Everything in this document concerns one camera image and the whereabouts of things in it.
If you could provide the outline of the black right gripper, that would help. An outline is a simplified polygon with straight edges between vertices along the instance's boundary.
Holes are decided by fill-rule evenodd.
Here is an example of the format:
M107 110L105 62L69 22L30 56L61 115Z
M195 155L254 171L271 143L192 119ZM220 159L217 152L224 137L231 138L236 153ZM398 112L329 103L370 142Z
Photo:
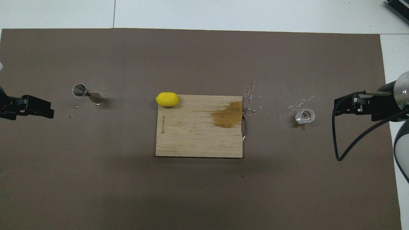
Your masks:
M398 113L393 90L395 81L385 84L377 89L380 92L390 93L390 96L372 96L370 98L371 121L377 122ZM369 98L363 95L347 95L334 100L334 116L351 113L368 113Z

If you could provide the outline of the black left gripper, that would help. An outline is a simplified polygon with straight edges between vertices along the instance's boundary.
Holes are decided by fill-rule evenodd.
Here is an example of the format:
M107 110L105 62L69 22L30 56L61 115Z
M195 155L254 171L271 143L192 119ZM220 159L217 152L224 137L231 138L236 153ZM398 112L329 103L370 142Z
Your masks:
M16 120L17 116L40 116L48 119L54 118L54 110L51 102L25 95L22 97L7 96L0 87L0 117L8 120Z

